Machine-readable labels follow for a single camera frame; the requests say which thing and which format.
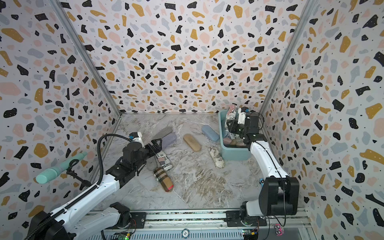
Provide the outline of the dark grey fabric glasses case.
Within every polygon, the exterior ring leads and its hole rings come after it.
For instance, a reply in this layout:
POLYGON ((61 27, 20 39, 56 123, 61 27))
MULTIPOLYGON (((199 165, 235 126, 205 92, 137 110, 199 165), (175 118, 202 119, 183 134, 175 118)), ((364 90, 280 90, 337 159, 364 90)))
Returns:
POLYGON ((153 172, 158 167, 158 161, 155 158, 150 158, 147 160, 147 169, 153 172))

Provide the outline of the small pink hard glasses case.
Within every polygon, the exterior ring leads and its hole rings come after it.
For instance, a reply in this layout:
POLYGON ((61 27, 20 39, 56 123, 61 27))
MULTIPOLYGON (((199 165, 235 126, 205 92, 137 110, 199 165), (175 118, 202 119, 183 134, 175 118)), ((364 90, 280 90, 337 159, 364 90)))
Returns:
POLYGON ((246 145, 243 142, 243 139, 241 139, 240 137, 237 137, 234 139, 230 139, 226 137, 223 139, 223 144, 225 147, 228 147, 228 148, 245 148, 246 147, 246 145))

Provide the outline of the tan fabric glasses case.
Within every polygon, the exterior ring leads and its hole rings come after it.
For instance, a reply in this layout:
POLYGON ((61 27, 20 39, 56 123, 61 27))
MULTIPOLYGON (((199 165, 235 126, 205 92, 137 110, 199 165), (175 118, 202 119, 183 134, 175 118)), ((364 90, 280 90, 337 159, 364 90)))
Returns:
POLYGON ((196 140, 196 138, 191 134, 185 134, 183 136, 184 142, 194 151, 200 152, 202 149, 201 144, 196 140))

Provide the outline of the newspaper flag glasses case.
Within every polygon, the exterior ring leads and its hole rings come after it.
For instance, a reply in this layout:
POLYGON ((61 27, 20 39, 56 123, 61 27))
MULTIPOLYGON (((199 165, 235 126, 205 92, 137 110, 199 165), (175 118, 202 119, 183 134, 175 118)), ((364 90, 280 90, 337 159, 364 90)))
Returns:
POLYGON ((228 124, 231 124, 232 121, 236 120, 237 106, 230 105, 225 118, 225 130, 230 132, 230 127, 228 124))

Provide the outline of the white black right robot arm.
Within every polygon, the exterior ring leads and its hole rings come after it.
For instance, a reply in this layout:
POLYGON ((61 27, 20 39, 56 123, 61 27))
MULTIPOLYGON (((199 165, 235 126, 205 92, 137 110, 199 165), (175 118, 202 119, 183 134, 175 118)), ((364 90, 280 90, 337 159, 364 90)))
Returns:
POLYGON ((226 123, 228 131, 243 140, 263 174, 259 197, 242 204, 243 218, 294 216, 298 211, 299 181, 290 177, 274 157, 266 136, 261 133, 260 117, 259 113, 241 108, 226 123))

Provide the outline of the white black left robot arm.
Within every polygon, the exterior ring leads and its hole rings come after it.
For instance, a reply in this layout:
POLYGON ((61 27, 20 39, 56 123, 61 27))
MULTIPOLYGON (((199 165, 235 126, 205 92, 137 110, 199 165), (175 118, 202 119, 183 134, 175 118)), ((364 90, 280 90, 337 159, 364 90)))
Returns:
POLYGON ((140 174, 147 160, 162 151, 162 139, 143 145, 138 140, 123 148, 123 155, 107 171, 101 171, 98 181, 63 206, 36 214, 30 223, 27 240, 86 239, 110 227, 126 228, 133 224, 130 209, 113 203, 100 214, 84 219, 96 205, 117 192, 140 174))

